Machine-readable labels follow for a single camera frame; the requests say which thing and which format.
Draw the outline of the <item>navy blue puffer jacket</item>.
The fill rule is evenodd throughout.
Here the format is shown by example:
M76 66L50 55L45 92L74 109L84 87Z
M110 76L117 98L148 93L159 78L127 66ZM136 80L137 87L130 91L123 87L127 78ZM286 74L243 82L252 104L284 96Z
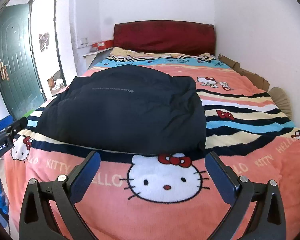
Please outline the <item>navy blue puffer jacket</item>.
M76 77L45 107L36 131L100 150L196 153L205 150L206 117L193 78L127 64Z

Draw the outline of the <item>green metal door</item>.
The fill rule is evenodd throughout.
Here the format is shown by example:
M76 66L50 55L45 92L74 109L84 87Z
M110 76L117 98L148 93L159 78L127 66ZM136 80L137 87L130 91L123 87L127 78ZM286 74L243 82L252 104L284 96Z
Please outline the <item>green metal door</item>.
M15 120L45 102L30 50L29 8L7 6L0 15L0 92Z

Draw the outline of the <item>pink Hello Kitty blanket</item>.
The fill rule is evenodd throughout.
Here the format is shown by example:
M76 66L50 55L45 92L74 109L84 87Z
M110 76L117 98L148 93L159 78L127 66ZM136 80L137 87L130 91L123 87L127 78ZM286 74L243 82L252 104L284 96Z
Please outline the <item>pink Hello Kitty blanket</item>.
M79 77L127 64L194 79L206 117L205 150L124 153L68 144L38 133L43 110L68 85L29 116L27 127L5 156L14 225L19 227L31 178L44 182L68 175L96 151L100 167L76 209L97 238L206 239L229 208L205 167L206 155L215 152L239 177L253 183L277 182L286 239L294 239L300 233L300 128L270 95L209 54L160 55L114 48Z

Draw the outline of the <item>white bedside shelf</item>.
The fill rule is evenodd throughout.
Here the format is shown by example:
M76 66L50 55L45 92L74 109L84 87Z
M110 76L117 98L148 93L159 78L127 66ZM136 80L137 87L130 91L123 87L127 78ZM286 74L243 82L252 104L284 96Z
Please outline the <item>white bedside shelf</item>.
M110 52L113 50L113 47L104 49L104 50L98 50L95 52L90 52L85 55L83 55L83 58L85 60L86 67L89 69L91 66L94 66L98 62L106 59Z

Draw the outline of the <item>beige round cushion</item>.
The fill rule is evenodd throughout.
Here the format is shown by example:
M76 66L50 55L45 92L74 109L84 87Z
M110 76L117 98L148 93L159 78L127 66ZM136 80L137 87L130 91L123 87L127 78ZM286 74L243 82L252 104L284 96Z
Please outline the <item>beige round cushion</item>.
M275 105L292 120L292 106L287 93L280 87L273 87L268 93Z

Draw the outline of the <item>brown cardboard sheet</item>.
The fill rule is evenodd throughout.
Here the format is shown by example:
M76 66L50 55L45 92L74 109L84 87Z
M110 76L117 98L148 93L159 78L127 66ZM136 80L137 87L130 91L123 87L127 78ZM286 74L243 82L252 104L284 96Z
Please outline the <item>brown cardboard sheet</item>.
M264 77L241 68L239 62L233 61L232 59L221 54L219 54L218 60L228 65L239 75L247 77L257 88L262 89L266 92L269 90L270 84Z

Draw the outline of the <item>red and white box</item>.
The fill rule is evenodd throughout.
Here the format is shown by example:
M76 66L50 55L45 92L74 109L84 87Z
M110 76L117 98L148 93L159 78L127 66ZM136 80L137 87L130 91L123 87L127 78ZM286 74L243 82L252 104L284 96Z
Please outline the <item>red and white box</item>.
M114 40L100 41L93 43L92 48L95 50L105 50L114 46Z

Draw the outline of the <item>dark red headboard cushion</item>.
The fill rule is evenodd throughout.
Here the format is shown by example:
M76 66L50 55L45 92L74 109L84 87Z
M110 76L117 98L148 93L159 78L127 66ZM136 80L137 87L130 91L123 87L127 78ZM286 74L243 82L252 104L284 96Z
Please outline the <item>dark red headboard cushion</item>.
M115 24L114 46L145 53L215 54L212 24L151 20Z

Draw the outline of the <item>white wall socket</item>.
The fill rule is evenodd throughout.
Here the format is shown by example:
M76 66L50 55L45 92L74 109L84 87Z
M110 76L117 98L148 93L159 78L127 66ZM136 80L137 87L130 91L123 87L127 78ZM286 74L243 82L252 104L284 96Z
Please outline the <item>white wall socket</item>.
M80 38L79 40L80 40L80 45L86 45L86 44L88 44L88 38L87 37Z

